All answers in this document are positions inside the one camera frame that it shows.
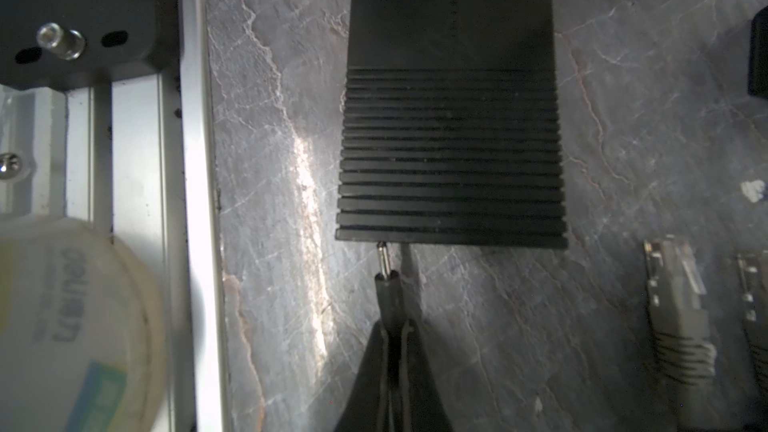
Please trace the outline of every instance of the hex socket bolt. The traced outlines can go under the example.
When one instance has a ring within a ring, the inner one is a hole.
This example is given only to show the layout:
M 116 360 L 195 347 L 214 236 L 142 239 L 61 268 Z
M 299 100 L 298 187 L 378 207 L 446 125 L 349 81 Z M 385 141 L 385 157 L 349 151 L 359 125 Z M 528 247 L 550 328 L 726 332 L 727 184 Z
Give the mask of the hex socket bolt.
M 85 38 L 76 30 L 68 30 L 49 22 L 38 29 L 38 45 L 63 60 L 75 60 L 85 50 Z

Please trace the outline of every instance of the white debris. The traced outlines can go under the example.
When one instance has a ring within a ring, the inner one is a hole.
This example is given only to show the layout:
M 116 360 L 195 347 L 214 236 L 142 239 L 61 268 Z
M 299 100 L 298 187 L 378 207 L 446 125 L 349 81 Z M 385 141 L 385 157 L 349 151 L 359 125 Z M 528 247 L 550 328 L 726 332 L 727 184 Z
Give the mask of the white debris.
M 741 193 L 750 202 L 757 203 L 763 200 L 766 193 L 766 184 L 762 180 L 741 183 Z

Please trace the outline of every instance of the screw head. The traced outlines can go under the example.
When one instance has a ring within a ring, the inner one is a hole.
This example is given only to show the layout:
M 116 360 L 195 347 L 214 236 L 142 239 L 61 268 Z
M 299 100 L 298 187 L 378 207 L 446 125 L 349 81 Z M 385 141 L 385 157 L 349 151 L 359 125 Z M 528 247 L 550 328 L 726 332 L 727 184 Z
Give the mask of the screw head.
M 22 172 L 22 158 L 13 152 L 0 154 L 0 180 L 10 180 Z

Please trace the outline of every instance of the metal edge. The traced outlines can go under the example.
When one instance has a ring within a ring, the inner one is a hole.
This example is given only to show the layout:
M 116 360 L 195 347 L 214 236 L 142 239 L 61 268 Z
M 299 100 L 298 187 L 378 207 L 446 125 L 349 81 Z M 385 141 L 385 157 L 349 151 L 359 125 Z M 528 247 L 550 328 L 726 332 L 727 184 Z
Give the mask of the metal edge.
M 228 367 L 215 215 L 205 0 L 179 0 L 179 7 L 181 110 L 197 429 L 229 432 Z

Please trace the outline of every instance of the bolt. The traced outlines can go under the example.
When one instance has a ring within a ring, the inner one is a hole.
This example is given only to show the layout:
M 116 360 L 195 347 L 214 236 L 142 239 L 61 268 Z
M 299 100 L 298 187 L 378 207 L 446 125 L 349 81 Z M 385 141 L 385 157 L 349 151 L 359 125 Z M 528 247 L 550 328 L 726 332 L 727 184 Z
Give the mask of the bolt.
M 22 158 L 13 152 L 0 154 L 0 180 L 10 180 L 22 171 Z
M 59 59 L 75 60 L 85 49 L 85 38 L 76 30 L 67 30 L 49 22 L 38 29 L 38 45 Z

